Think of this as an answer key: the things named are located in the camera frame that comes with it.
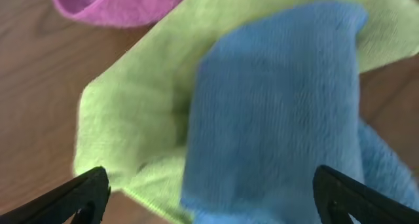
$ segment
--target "blue microfiber cloth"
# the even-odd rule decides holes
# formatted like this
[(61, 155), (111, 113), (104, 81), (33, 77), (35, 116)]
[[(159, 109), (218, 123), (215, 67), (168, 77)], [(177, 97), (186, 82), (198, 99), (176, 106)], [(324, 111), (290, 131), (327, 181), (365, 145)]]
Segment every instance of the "blue microfiber cloth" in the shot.
[(204, 57), (181, 195), (195, 223), (320, 223), (320, 164), (419, 209), (409, 169), (359, 118), (366, 21), (360, 5), (318, 1), (241, 27)]

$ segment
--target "green microfiber cloth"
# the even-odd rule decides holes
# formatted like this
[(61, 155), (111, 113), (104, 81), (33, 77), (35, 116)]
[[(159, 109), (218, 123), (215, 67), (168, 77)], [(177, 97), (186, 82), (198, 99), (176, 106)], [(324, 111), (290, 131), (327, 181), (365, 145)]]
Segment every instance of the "green microfiber cloth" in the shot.
[[(84, 90), (74, 170), (104, 166), (122, 190), (174, 223), (179, 206), (189, 104), (199, 59), (229, 31), (315, 0), (184, 0)], [(360, 72), (418, 52), (415, 0), (344, 0), (370, 14), (357, 37)]]

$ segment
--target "towel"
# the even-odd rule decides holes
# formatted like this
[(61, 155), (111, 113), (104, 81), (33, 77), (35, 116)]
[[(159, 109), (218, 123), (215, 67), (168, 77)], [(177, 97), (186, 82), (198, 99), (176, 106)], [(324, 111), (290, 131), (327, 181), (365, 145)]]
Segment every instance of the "towel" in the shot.
[(210, 50), (182, 188), (194, 223), (321, 223), (312, 180), (322, 164), (419, 208), (409, 170), (359, 119), (355, 35), (366, 17), (353, 3), (315, 2)]
[[(179, 199), (199, 60), (233, 29), (308, 1), (184, 0), (82, 93), (75, 173), (101, 165), (114, 190), (174, 223), (190, 223)], [(415, 0), (347, 1), (370, 14), (357, 36), (360, 72), (415, 53)]]
[(182, 0), (52, 0), (66, 18), (127, 28), (155, 23)]

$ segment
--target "wood grain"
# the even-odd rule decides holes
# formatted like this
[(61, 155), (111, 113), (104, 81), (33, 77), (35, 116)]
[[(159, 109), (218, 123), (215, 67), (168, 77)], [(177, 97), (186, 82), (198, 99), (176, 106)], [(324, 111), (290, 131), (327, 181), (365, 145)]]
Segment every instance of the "wood grain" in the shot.
[[(50, 0), (0, 0), (0, 214), (71, 179), (83, 88), (149, 28), (93, 28)], [(363, 74), (361, 114), (419, 175), (419, 56)], [(122, 196), (107, 223), (166, 223)]]

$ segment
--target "pink towel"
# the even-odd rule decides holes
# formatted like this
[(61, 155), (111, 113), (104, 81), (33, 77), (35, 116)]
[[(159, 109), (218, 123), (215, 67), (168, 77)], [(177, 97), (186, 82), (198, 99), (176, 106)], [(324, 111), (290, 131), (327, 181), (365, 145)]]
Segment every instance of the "pink towel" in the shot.
[(157, 22), (182, 0), (53, 0), (72, 20), (119, 28)]

